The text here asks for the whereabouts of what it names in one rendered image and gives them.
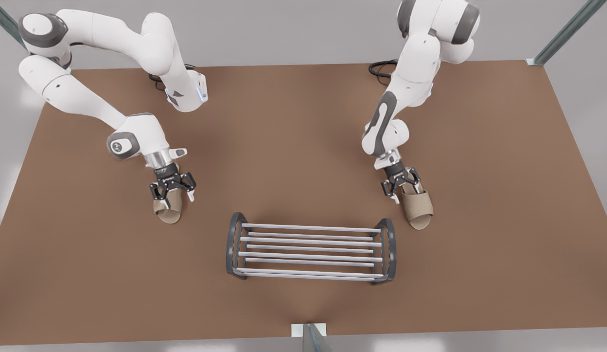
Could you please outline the tan slipper shoe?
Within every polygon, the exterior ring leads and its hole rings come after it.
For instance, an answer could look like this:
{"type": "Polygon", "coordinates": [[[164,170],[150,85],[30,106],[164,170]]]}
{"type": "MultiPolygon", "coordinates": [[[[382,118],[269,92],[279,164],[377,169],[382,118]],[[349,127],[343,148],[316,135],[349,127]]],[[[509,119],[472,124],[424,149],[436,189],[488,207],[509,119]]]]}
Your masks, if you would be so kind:
{"type": "Polygon", "coordinates": [[[178,222],[183,209],[182,189],[169,190],[165,200],[154,200],[154,214],[164,223],[173,224],[178,222]]]}
{"type": "Polygon", "coordinates": [[[407,221],[416,230],[426,228],[434,214],[430,194],[424,189],[424,193],[416,194],[415,190],[406,183],[402,186],[402,205],[407,221]]]}

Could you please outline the grey metal shoe rack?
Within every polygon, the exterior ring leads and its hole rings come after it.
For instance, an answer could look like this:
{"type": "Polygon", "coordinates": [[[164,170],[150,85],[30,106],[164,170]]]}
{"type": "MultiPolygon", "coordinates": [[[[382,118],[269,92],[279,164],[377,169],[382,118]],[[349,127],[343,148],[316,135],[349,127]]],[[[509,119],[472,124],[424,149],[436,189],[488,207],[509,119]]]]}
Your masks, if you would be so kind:
{"type": "Polygon", "coordinates": [[[397,243],[391,219],[375,227],[331,227],[251,223],[241,212],[229,224],[225,267],[238,279],[249,277],[393,281],[397,243]]]}

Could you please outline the silver frame post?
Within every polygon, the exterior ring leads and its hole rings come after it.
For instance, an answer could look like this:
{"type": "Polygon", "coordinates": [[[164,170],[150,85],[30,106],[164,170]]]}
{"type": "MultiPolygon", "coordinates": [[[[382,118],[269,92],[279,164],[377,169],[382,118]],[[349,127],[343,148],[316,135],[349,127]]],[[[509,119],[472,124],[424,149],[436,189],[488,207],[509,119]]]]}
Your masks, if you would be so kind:
{"type": "Polygon", "coordinates": [[[18,23],[8,14],[3,7],[0,6],[0,27],[12,38],[19,43],[26,51],[26,46],[19,34],[19,25],[18,23]]]}
{"type": "Polygon", "coordinates": [[[525,59],[525,64],[544,66],[605,3],[607,0],[587,0],[536,56],[525,59]]]}
{"type": "Polygon", "coordinates": [[[291,325],[291,337],[302,338],[302,352],[333,352],[326,341],[326,323],[291,325]]]}

